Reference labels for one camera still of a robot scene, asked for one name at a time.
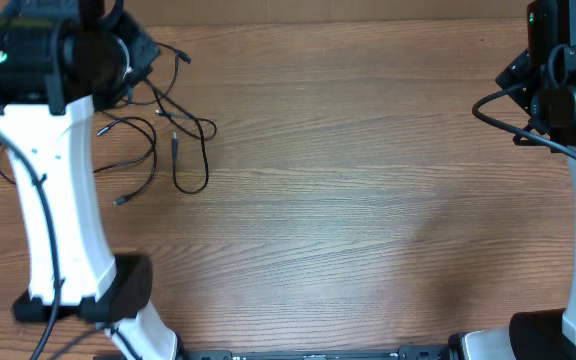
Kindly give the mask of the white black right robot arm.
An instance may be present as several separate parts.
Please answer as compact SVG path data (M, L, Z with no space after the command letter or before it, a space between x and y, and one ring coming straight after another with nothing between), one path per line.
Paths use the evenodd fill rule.
M576 359L576 0L532 1L525 13L527 48L496 78L499 91L472 113L521 147L567 159L572 185L573 260L567 303L519 312L504 327L457 333L445 359Z

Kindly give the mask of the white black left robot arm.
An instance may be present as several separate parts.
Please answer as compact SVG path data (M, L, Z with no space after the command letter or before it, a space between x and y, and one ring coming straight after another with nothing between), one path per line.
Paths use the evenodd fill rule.
M184 349L152 303L150 259L115 254L105 238L92 123L147 77L158 54L121 2L12 1L0 12L0 143L30 258L14 317L52 330L77 316L126 359L180 359Z

